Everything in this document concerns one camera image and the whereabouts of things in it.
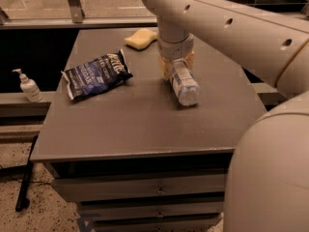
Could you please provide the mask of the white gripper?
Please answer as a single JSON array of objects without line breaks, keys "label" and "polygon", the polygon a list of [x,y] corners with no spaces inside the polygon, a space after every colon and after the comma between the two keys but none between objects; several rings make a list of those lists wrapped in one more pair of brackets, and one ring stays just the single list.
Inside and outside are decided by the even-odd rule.
[{"label": "white gripper", "polygon": [[159,52],[158,63],[162,73],[162,78],[168,81],[170,72],[173,67],[172,61],[186,57],[188,66],[193,69],[195,52],[192,51],[194,46],[194,37],[189,34],[188,37],[179,43],[168,43],[162,38],[157,39],[157,48]]}]

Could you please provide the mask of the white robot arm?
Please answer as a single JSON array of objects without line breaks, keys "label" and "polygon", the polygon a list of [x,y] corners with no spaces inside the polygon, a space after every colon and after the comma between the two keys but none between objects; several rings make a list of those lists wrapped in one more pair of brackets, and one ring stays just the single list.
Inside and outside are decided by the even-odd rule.
[{"label": "white robot arm", "polygon": [[309,232],[309,32],[304,20],[226,0],[142,0],[159,52],[185,56],[194,35],[286,101],[239,141],[228,171],[224,232]]}]

